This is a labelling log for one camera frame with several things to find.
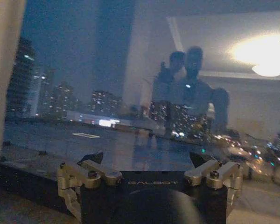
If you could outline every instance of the ceiling lamp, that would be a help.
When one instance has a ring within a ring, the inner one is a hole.
[[[254,65],[252,70],[265,77],[280,75],[280,35],[260,35],[231,48],[234,60]]]
[[[255,65],[252,70],[265,77],[276,77],[280,75],[280,64],[259,64]]]

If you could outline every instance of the screw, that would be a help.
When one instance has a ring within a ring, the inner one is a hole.
[[[88,178],[90,178],[90,179],[96,178],[97,175],[98,175],[97,172],[94,171],[94,170],[91,170],[91,171],[88,172]]]
[[[64,167],[64,165],[65,165],[65,162],[62,162],[62,163],[60,164],[60,169],[62,169],[62,168]]]
[[[219,178],[219,173],[217,171],[211,171],[210,177],[213,179],[218,179]]]

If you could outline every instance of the skyscraper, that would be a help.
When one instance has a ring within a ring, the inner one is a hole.
[[[31,41],[20,38],[13,73],[7,90],[7,116],[22,117],[27,110],[35,52]]]
[[[31,105],[29,115],[45,116],[49,113],[53,92],[54,70],[45,66],[35,66],[27,103]]]
[[[112,116],[118,114],[122,99],[110,92],[97,90],[92,93],[91,112],[98,115]]]
[[[73,87],[67,82],[62,82],[59,86],[54,87],[49,108],[49,115],[57,118],[66,118],[66,112],[71,109]]]

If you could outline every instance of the glass window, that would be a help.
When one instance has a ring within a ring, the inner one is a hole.
[[[28,0],[16,58],[4,141],[24,159],[185,171],[210,155],[244,169],[235,214],[280,218],[280,1]]]

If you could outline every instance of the metal bracket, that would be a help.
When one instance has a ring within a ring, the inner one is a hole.
[[[122,179],[121,172],[105,167],[91,160],[83,161],[81,167],[98,172],[108,186],[116,186]]]
[[[209,160],[193,170],[186,171],[184,177],[190,186],[200,185],[203,177],[206,177],[206,185],[209,188],[220,189],[225,185],[228,188],[226,211],[228,216],[241,192],[243,168],[235,162],[222,165],[216,160]]]
[[[83,161],[81,166],[75,163],[62,163],[57,170],[58,195],[63,197],[67,209],[81,221],[81,206],[77,194],[82,184],[88,189],[96,189],[101,178],[109,186],[116,186],[122,179],[119,171],[105,168],[90,160]]]
[[[189,182],[190,186],[197,186],[201,184],[203,177],[206,177],[210,171],[218,169],[221,166],[221,162],[216,160],[209,160],[201,166],[187,170],[184,173],[185,179]]]

